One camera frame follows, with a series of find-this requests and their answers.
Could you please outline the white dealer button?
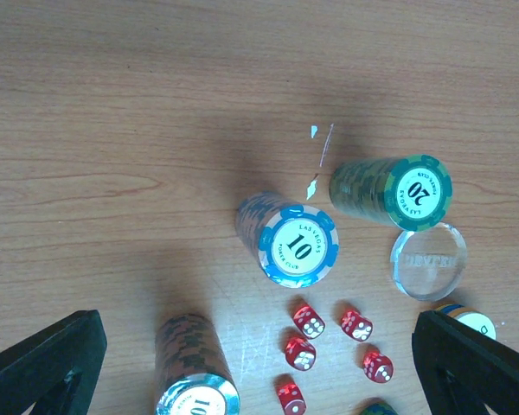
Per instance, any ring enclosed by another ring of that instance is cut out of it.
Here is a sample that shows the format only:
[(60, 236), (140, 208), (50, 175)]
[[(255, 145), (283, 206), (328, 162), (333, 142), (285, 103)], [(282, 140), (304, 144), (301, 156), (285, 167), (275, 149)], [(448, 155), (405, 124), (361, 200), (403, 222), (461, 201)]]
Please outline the white dealer button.
[(454, 302), (436, 303), (433, 308), (492, 340), (497, 339), (495, 324), (487, 315), (476, 309)]

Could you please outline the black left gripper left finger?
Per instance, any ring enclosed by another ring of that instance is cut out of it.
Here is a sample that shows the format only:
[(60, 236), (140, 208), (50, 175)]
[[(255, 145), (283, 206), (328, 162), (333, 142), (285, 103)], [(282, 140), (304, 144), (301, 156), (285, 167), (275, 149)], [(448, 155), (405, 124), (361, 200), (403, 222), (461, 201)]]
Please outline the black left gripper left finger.
[(0, 353), (0, 414), (88, 413), (107, 348), (97, 310), (79, 310)]

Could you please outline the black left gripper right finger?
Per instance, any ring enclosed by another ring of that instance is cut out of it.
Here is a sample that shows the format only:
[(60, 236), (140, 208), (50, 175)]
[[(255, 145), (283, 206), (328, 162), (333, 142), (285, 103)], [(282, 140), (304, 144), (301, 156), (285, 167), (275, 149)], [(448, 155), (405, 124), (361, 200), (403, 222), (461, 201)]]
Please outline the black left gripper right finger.
[(519, 353), (435, 310), (412, 334), (416, 372), (433, 414), (519, 414)]

